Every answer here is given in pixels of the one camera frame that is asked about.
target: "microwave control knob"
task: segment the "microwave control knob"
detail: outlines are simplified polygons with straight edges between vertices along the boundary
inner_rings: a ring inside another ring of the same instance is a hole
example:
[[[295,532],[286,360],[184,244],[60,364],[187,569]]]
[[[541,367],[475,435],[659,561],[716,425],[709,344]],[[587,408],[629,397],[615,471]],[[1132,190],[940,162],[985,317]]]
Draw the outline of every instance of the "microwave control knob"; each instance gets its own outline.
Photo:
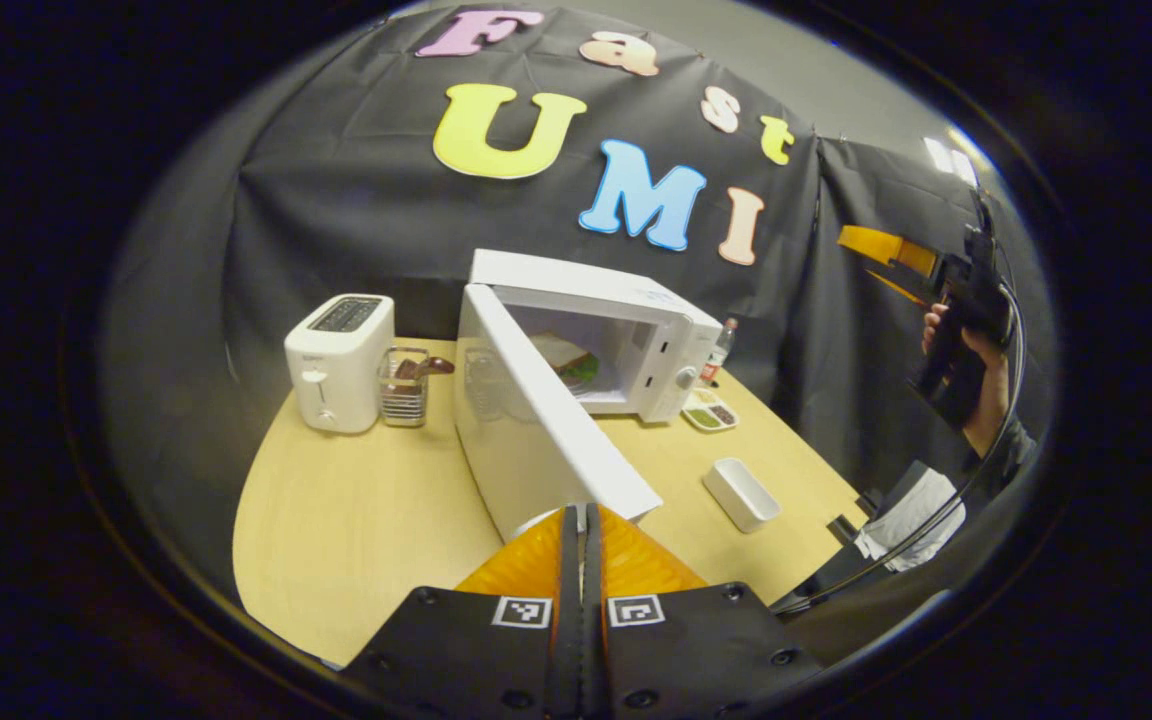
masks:
[[[687,366],[679,370],[677,377],[673,378],[673,381],[677,382],[681,388],[691,387],[691,382],[696,381],[696,369]]]

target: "bread slice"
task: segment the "bread slice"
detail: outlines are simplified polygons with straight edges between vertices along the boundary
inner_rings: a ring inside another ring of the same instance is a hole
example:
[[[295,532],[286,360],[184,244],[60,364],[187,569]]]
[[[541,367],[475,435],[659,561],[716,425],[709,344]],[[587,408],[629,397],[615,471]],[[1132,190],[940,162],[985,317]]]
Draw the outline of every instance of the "bread slice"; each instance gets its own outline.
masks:
[[[598,376],[598,357],[574,342],[566,341],[552,332],[528,338],[545,363],[553,367],[567,386],[593,381]]]

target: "person's hand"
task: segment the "person's hand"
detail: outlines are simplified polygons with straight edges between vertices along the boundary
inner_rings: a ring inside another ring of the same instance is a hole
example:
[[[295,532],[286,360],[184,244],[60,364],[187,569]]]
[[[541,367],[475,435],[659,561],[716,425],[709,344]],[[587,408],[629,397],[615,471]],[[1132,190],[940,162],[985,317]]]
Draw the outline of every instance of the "person's hand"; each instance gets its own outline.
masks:
[[[937,336],[937,325],[941,324],[941,314],[947,305],[932,305],[931,313],[923,316],[923,351],[927,354],[932,347],[932,338]],[[963,328],[963,342],[980,356],[984,363],[984,378],[980,382],[980,397],[972,416],[963,425],[963,434],[980,457],[990,449],[993,437],[1002,427],[1007,415],[1007,355],[1001,347],[988,341],[983,334]]]

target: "metal utensil holder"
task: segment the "metal utensil holder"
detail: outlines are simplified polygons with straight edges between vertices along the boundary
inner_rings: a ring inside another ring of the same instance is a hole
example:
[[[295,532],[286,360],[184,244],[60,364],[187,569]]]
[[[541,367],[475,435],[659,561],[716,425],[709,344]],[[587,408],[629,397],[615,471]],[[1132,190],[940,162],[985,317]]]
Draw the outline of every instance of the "metal utensil holder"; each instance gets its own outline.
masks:
[[[391,347],[385,351],[376,381],[380,384],[380,416],[385,424],[415,429],[425,424],[429,404],[429,376],[408,379],[397,377],[403,361],[417,365],[429,361],[429,350],[419,347]]]

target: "wooden table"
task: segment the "wooden table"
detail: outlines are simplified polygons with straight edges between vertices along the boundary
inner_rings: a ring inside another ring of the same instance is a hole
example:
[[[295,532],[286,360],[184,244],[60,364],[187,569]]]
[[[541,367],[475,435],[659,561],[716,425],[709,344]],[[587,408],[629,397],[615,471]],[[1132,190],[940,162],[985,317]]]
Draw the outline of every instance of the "wooden table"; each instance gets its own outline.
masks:
[[[454,357],[449,341],[399,338]],[[856,492],[753,393],[719,372],[735,429],[703,433],[681,416],[599,427],[664,499],[639,524],[708,583],[743,579],[778,600],[838,552],[826,525],[864,524]],[[502,547],[452,423],[452,376],[431,376],[420,429],[309,429],[289,395],[247,475],[234,521],[234,577],[243,607],[294,646],[344,665],[416,585],[453,588]],[[741,533],[702,484],[740,457],[782,510]]]

